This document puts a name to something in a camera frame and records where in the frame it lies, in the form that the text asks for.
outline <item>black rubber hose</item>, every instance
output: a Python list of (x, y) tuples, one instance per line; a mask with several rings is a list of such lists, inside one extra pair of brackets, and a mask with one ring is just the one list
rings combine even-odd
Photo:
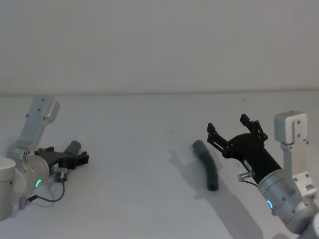
[(207, 189), (209, 191), (217, 191), (219, 188), (218, 174), (216, 164), (209, 150), (206, 148), (202, 140), (198, 140), (193, 144), (193, 149), (203, 163), (207, 173)]
[(81, 144), (78, 141), (72, 141), (69, 146), (64, 150), (65, 153), (77, 156), (81, 149)]

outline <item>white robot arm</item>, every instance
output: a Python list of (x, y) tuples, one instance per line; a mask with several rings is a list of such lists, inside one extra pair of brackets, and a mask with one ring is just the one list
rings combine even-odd
[[(54, 152), (53, 147), (35, 151), (44, 128), (55, 120), (59, 107), (53, 97), (34, 97), (19, 139), (9, 147), (6, 158), (0, 158), (0, 221), (11, 216), (15, 200), (19, 200), (19, 208), (24, 209), (31, 201), (26, 197), (46, 183), (50, 174), (55, 173), (59, 177), (56, 181), (64, 184), (68, 169), (88, 163), (86, 152), (77, 156), (81, 148), (77, 141), (71, 142), (62, 153)], [(59, 168), (53, 171), (57, 163)]]
[(272, 214), (290, 232), (300, 235), (299, 239), (319, 239), (319, 208), (314, 203), (317, 189), (307, 171), (307, 115), (289, 111), (275, 116), (275, 139), (284, 151), (283, 169), (264, 148), (268, 136), (259, 121), (250, 121), (245, 114), (240, 121), (250, 133), (227, 141), (210, 123), (207, 141), (225, 158), (235, 158), (243, 164), (248, 172), (239, 175), (239, 180), (255, 180)]
[(299, 239), (319, 239), (319, 209), (314, 204), (317, 189), (307, 170), (307, 114), (289, 111), (275, 116), (275, 139), (284, 151), (284, 176), (292, 194), (275, 210), (278, 216), (292, 223), (290, 231)]

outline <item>black cable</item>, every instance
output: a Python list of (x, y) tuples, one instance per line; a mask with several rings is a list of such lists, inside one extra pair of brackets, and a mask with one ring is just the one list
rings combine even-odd
[(251, 185), (254, 185), (255, 187), (258, 187), (258, 185), (257, 185), (257, 184), (252, 183), (252, 182), (249, 182), (249, 181), (246, 181), (246, 180), (243, 180), (242, 182), (244, 182), (244, 183), (249, 183), (249, 184), (251, 184)]
[(60, 200), (63, 198), (63, 196), (64, 196), (64, 193), (65, 193), (65, 185), (64, 185), (64, 182), (63, 182), (63, 181), (62, 181), (62, 187), (63, 187), (63, 192), (62, 192), (62, 195), (61, 195), (58, 199), (52, 200), (52, 199), (47, 199), (47, 198), (44, 198), (44, 197), (40, 197), (40, 196), (38, 196), (38, 195), (33, 195), (32, 197), (29, 197), (27, 200), (28, 200), (29, 202), (32, 202), (33, 200), (39, 198), (39, 199), (45, 200), (45, 201), (47, 201), (47, 202), (55, 203), (55, 202), (57, 202), (57, 201), (60, 201)]

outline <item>white wall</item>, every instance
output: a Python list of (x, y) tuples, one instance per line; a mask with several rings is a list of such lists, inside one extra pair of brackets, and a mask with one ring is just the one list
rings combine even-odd
[(1, 0), (0, 94), (319, 88), (317, 0)]

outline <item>metal connector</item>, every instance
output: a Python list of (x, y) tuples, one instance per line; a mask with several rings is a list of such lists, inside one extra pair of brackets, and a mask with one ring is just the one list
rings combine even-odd
[(54, 181), (57, 183), (65, 182), (68, 180), (68, 169), (67, 168), (59, 168), (59, 167), (54, 167), (53, 172), (55, 173), (54, 175)]
[(249, 171), (249, 172), (247, 172), (247, 173), (242, 173), (242, 174), (239, 174), (239, 175), (238, 175), (238, 181), (239, 181), (239, 182), (242, 182), (244, 179), (246, 179), (246, 178), (252, 178), (252, 177), (254, 177), (254, 176), (255, 176), (254, 171)]

